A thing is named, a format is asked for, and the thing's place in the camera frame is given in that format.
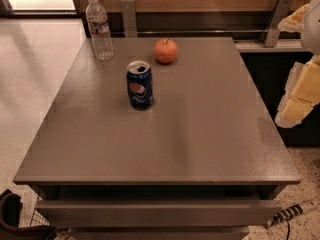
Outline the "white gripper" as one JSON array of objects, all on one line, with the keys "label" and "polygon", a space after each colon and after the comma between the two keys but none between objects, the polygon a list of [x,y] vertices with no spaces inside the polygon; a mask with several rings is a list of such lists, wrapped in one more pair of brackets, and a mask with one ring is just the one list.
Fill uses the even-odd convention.
[{"label": "white gripper", "polygon": [[[312,53],[320,52],[320,0],[311,0],[282,19],[277,28],[300,33],[302,46]],[[289,72],[285,94],[278,105],[275,123],[281,128],[300,124],[320,103],[320,55],[307,63],[295,62]]]}]

